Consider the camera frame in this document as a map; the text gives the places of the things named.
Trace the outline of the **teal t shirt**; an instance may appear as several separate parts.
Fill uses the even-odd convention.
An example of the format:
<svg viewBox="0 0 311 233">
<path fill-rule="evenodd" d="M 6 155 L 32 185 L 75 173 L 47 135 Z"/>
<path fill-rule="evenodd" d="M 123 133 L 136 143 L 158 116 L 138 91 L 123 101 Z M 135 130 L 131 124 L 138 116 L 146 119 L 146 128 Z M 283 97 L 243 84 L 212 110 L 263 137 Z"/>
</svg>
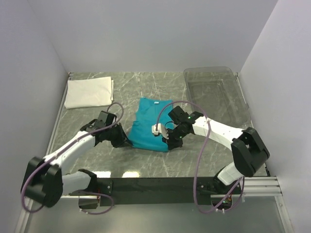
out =
<svg viewBox="0 0 311 233">
<path fill-rule="evenodd" d="M 142 150 L 168 152 L 168 145 L 162 141 L 161 136 L 154 136 L 152 126 L 156 124 L 160 111 L 172 100 L 153 100 L 141 98 L 139 100 L 136 120 L 128 134 L 133 147 Z"/>
</svg>

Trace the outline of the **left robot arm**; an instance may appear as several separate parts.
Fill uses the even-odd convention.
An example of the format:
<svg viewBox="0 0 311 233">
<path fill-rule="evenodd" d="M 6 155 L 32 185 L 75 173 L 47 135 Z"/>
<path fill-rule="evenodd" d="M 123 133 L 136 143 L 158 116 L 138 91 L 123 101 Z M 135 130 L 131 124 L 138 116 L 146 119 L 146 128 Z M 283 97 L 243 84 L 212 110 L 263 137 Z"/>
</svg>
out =
<svg viewBox="0 0 311 233">
<path fill-rule="evenodd" d="M 43 207 L 53 207 L 62 195 L 74 192 L 97 195 L 97 175 L 86 169 L 66 174 L 68 168 L 89 149 L 103 141 L 114 148 L 130 147 L 121 124 L 115 120 L 94 119 L 84 125 L 65 145 L 43 158 L 33 157 L 26 168 L 21 197 L 28 197 Z"/>
</svg>

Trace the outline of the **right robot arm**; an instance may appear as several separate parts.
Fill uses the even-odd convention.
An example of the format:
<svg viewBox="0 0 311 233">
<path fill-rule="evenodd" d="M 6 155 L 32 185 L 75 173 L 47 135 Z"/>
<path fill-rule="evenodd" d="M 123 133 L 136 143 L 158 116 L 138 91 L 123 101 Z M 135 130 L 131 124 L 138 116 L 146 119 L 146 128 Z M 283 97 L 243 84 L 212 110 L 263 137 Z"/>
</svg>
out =
<svg viewBox="0 0 311 233">
<path fill-rule="evenodd" d="M 259 133 L 252 127 L 234 128 L 219 123 L 199 112 L 188 114 L 180 106 L 169 113 L 175 128 L 166 128 L 157 123 L 152 127 L 155 136 L 162 135 L 168 150 L 183 146 L 183 138 L 188 134 L 203 136 L 230 149 L 233 162 L 222 168 L 215 176 L 213 188 L 223 194 L 230 185 L 242 177 L 253 177 L 270 158 L 270 153 Z"/>
</svg>

